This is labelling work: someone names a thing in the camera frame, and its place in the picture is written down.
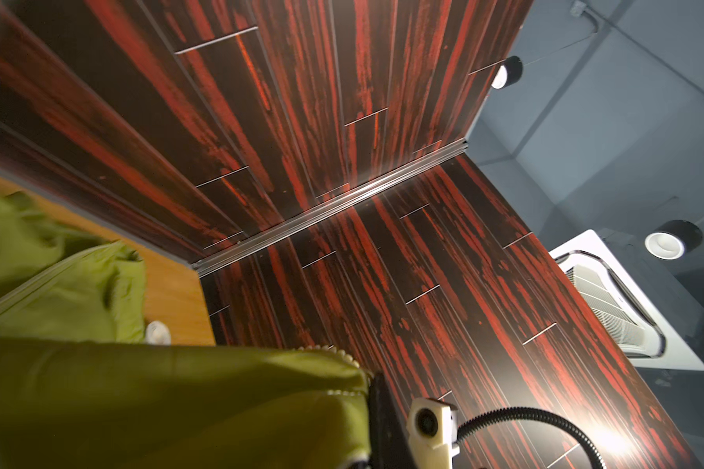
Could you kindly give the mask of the green Snoopy zip jacket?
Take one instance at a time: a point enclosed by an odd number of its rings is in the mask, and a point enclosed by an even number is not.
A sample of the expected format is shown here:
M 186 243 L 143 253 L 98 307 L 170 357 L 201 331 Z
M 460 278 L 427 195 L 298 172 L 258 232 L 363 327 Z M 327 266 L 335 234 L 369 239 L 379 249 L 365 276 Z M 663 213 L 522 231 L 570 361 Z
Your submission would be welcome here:
M 369 375 L 333 347 L 153 345 L 146 267 L 0 195 L 0 468 L 350 468 Z

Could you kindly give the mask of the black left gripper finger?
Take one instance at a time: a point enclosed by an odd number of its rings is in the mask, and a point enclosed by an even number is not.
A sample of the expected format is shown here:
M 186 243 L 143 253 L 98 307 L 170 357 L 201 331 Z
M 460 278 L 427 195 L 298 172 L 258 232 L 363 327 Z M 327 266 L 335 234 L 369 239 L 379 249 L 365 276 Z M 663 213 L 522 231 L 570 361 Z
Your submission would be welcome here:
M 371 456 L 373 469 L 415 469 L 407 435 L 385 377 L 376 374 L 368 395 Z

